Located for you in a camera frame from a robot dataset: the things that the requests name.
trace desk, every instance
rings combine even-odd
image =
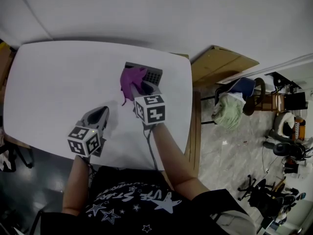
[[[87,111],[107,105],[107,141],[93,164],[153,169],[133,103],[124,102],[120,75],[125,62],[163,70],[159,88],[167,103],[166,125],[186,148],[191,108],[190,62],[157,50],[101,42],[59,41],[20,47],[8,77],[3,125],[6,134],[38,149],[73,159],[67,134]],[[158,168],[163,169],[153,137]]]

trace green cloth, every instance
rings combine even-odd
[[[221,95],[219,102],[214,108],[212,119],[217,124],[233,130],[240,123],[244,103],[230,94]]]

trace purple cloth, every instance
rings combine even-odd
[[[146,75],[146,73],[147,73],[146,68],[131,68],[131,69],[124,69],[122,71],[120,83],[121,83],[122,91],[124,93],[125,102],[127,98],[131,101],[134,100],[134,96],[131,90],[131,84],[134,84],[137,87],[139,93],[142,92],[141,82],[142,82],[143,77]]]

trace white star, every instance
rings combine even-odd
[[[104,216],[103,216],[103,218],[101,219],[101,221],[105,221],[105,220],[108,220],[111,224],[113,224],[114,225],[114,219],[115,218],[120,218],[120,216],[119,215],[116,215],[115,213],[114,213],[114,209],[112,209],[111,211],[109,211],[109,212],[107,212],[107,211],[101,211],[103,214],[104,214]]]
[[[139,205],[133,205],[133,210],[135,210],[136,212],[138,212],[139,209],[141,209],[141,208],[139,207]]]
[[[100,209],[105,209],[105,208],[106,208],[106,207],[101,206],[101,205],[102,205],[102,203],[99,204],[99,205],[93,204],[93,207],[92,207],[91,209],[89,209],[88,211],[86,211],[86,213],[93,211],[93,216],[96,216],[96,215],[97,215],[97,212],[98,212]]]
[[[135,187],[135,186],[129,187],[129,191],[135,191],[136,189],[137,189],[137,187]]]
[[[181,200],[178,201],[172,201],[172,193],[168,192],[165,199],[163,201],[160,200],[151,200],[153,203],[157,204],[158,206],[155,208],[155,210],[158,209],[165,209],[169,213],[173,213],[173,206],[176,206],[181,203]]]
[[[143,225],[142,231],[145,231],[148,233],[148,231],[151,231],[152,229],[150,228],[150,225]]]

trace floor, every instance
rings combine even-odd
[[[202,96],[214,94],[214,88],[203,90]],[[202,121],[210,120],[213,100],[202,102]],[[243,116],[236,131],[228,131],[214,124],[202,126],[200,180],[210,189],[227,189],[234,198],[241,196],[237,188],[247,182],[247,175],[269,184],[282,178],[281,159],[264,149],[264,167],[269,168],[266,175],[262,164],[262,142],[271,128],[274,114],[255,112],[253,116]],[[26,160],[30,156],[21,148]],[[31,228],[37,212],[46,206],[46,211],[60,211],[62,191],[70,173],[72,161],[47,152],[33,149],[34,167],[24,166],[16,159],[15,173],[0,173],[1,204],[17,210],[17,219],[22,227]],[[256,208],[251,208],[247,200],[239,202],[248,214],[261,223],[262,217]]]
[[[202,89],[201,97],[214,95],[215,88]],[[213,99],[201,102],[202,122],[212,120],[213,108]],[[237,188],[247,185],[249,174],[257,182],[266,178],[269,185],[278,183],[283,178],[282,158],[264,148],[264,169],[262,163],[262,143],[273,125],[274,117],[272,112],[257,111],[250,117],[243,114],[240,125],[234,131],[215,124],[202,125],[199,173],[202,183],[210,190],[225,188],[235,199],[243,195]],[[260,212],[250,207],[247,199],[238,203],[260,224],[263,219]]]

